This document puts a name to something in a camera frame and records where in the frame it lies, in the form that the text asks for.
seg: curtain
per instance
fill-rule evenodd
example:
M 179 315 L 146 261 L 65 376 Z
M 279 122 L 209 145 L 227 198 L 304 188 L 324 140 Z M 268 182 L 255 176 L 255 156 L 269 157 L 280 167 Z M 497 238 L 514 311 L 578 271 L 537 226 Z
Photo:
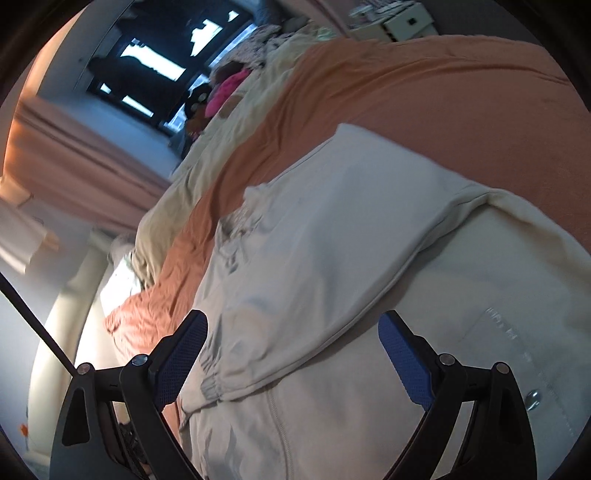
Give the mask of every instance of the curtain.
M 42 245 L 57 250 L 58 239 L 35 219 L 0 199 L 0 257 L 24 274 Z
M 133 232 L 169 185 L 39 97 L 21 99 L 4 172 L 33 196 L 112 232 Z

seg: metal snap button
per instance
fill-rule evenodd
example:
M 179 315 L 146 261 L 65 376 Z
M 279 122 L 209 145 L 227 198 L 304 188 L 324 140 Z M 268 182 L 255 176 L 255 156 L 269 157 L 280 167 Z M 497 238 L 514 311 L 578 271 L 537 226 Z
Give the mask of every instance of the metal snap button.
M 535 408 L 538 407 L 538 405 L 540 405 L 540 402 L 542 400 L 542 394 L 540 393 L 539 390 L 532 390 L 531 392 L 529 392 L 524 400 L 523 403 L 525 404 L 525 409 L 527 411 L 531 411 L 534 410 Z

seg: window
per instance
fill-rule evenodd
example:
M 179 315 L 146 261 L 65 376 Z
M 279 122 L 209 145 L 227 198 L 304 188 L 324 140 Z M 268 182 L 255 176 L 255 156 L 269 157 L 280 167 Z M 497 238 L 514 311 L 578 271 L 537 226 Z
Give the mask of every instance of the window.
M 184 99 L 209 81 L 210 65 L 256 28 L 252 15 L 230 0 L 208 2 L 205 8 L 201 2 L 195 0 L 195 7 L 171 7 L 168 0 L 132 4 L 133 15 L 118 19 L 113 27 L 121 36 L 104 57 L 102 69 L 92 70 L 89 92 L 165 132 L 181 130 Z M 134 57 L 144 67 L 119 62 L 123 57 Z
M 224 57 L 224 55 L 226 53 L 228 53 L 231 49 L 233 49 L 234 47 L 236 47 L 241 41 L 243 41 L 244 39 L 248 38 L 248 36 L 254 32 L 256 30 L 256 25 L 254 23 L 251 23 L 250 25 L 248 25 L 241 33 L 239 33 L 236 38 L 234 40 L 232 40 L 228 46 L 226 48 L 224 48 L 219 55 L 217 55 L 210 63 L 209 63 L 209 68 L 212 68 L 213 66 L 215 66 L 216 64 L 219 63 L 219 61 Z M 195 80 L 195 82 L 191 85 L 189 91 L 192 92 L 193 89 L 195 87 L 198 87 L 199 85 L 209 82 L 209 78 L 206 77 L 205 75 L 201 74 L 199 75 L 199 77 L 197 77 L 197 80 Z M 164 124 L 165 127 L 173 130 L 174 132 L 180 132 L 181 129 L 184 127 L 184 123 L 187 120 L 187 117 L 184 114 L 184 106 L 181 106 L 181 108 L 178 110 L 178 112 L 175 114 L 175 116 L 172 118 L 172 120 L 166 124 Z
M 203 47 L 222 31 L 222 27 L 209 20 L 204 20 L 203 23 L 205 24 L 205 27 L 201 30 L 198 28 L 193 30 L 193 36 L 191 37 L 191 41 L 193 42 L 193 51 L 191 52 L 192 57 L 202 51 Z
M 236 45 L 238 45 L 242 40 L 248 38 L 248 36 L 256 30 L 256 25 L 251 23 L 248 25 L 242 33 L 240 33 L 234 40 L 232 40 L 226 48 L 224 48 L 217 57 L 215 57 L 211 63 L 209 64 L 209 68 L 214 67 L 219 63 L 219 61 L 224 57 L 226 53 L 228 53 L 231 49 L 233 49 Z
M 141 63 L 156 70 L 160 75 L 171 80 L 178 80 L 184 73 L 185 69 L 179 67 L 169 59 L 165 59 L 162 55 L 157 54 L 148 46 L 139 46 L 139 40 L 133 39 L 132 43 L 123 51 L 122 57 L 135 57 Z

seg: black rod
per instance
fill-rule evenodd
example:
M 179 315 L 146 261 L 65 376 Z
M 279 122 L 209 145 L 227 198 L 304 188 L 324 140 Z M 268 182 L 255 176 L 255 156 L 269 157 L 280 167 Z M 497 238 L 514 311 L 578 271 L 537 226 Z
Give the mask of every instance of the black rod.
M 43 342 L 49 347 L 49 350 L 57 357 L 61 364 L 70 373 L 71 376 L 76 375 L 76 368 L 70 359 L 64 353 L 64 350 L 60 348 L 57 342 L 53 339 L 49 332 L 45 330 L 43 324 L 35 317 L 35 314 L 27 306 L 18 292 L 14 289 L 11 283 L 6 279 L 2 272 L 0 272 L 0 291 L 8 299 L 10 303 L 16 308 L 17 312 L 21 314 L 21 317 L 27 322 L 30 327 L 35 331 Z

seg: cream blanket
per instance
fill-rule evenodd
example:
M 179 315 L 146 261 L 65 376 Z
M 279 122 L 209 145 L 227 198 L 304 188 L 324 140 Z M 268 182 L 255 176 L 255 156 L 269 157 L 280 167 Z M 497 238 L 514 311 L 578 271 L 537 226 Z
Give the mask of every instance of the cream blanket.
M 171 178 L 173 183 L 139 223 L 132 262 L 149 287 L 158 277 L 168 249 L 201 195 L 232 152 L 254 133 L 271 109 L 300 56 L 318 40 L 298 33 L 269 54 L 267 66 L 249 76 L 235 95 L 242 101 L 227 119 L 216 115 Z

